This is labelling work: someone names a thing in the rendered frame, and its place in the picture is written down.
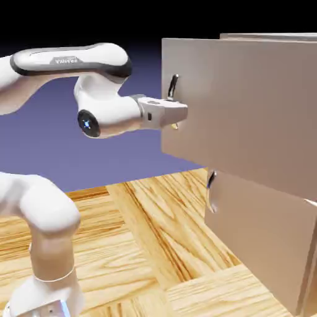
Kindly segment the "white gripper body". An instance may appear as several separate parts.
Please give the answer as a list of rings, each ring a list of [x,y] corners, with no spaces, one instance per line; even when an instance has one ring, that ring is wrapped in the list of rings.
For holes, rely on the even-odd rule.
[[[188,106],[184,103],[163,100],[161,127],[178,124],[188,117]]]

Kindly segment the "dark curved door handle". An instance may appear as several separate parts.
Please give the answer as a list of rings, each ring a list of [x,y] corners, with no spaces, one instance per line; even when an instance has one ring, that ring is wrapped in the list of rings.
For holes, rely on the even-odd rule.
[[[169,102],[178,102],[177,100],[174,99],[174,93],[175,93],[175,89],[176,89],[176,84],[178,82],[178,78],[179,78],[179,75],[174,74],[172,76],[171,81],[170,81],[170,85],[168,88],[168,95],[167,95],[167,100]]]

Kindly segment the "large light brown cabinet door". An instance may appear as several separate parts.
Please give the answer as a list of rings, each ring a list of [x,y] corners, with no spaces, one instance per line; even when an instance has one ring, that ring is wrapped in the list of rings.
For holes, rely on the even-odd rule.
[[[317,200],[317,33],[164,38],[162,89],[188,106],[166,154]]]

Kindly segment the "light brown cabinet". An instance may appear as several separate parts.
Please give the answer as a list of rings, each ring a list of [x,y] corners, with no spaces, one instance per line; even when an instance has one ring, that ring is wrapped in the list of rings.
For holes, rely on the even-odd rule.
[[[162,40],[188,106],[162,150],[208,168],[205,222],[294,316],[317,314],[317,33]]]

